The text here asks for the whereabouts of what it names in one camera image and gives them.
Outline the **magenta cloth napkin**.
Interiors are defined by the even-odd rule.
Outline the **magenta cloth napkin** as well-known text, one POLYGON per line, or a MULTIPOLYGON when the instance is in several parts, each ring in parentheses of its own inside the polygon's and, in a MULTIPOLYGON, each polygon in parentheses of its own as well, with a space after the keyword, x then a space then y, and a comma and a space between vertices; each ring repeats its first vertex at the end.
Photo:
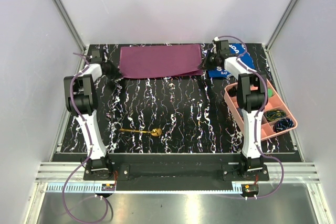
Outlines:
POLYGON ((122 47, 119 69, 125 78, 201 76, 199 44, 122 47))

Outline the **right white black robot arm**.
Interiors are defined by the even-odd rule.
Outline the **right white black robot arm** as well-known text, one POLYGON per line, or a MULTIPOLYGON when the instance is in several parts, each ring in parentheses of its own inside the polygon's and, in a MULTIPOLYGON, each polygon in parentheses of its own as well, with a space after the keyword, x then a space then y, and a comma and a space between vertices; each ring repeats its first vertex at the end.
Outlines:
POLYGON ((261 150, 261 122, 264 108, 268 102, 266 78, 247 66, 241 57, 247 53, 232 53, 227 36, 215 37, 213 49, 208 51, 199 65, 203 70, 221 67, 234 76, 237 81, 237 104, 242 111, 244 122, 244 143, 238 164, 239 176, 250 180, 264 165, 261 150))

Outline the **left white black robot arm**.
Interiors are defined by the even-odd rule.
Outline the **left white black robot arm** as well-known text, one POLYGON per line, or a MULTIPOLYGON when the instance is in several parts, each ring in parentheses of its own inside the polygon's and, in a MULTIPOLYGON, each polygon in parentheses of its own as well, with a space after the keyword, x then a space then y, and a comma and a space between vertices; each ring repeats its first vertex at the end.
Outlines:
POLYGON ((98 95, 95 82, 102 76, 118 78, 119 69, 107 58, 107 50, 100 46, 90 56, 79 55, 85 66, 74 76, 64 77, 66 108, 75 117, 87 146, 86 172, 103 180, 113 175, 113 167, 103 143, 98 121, 98 95))

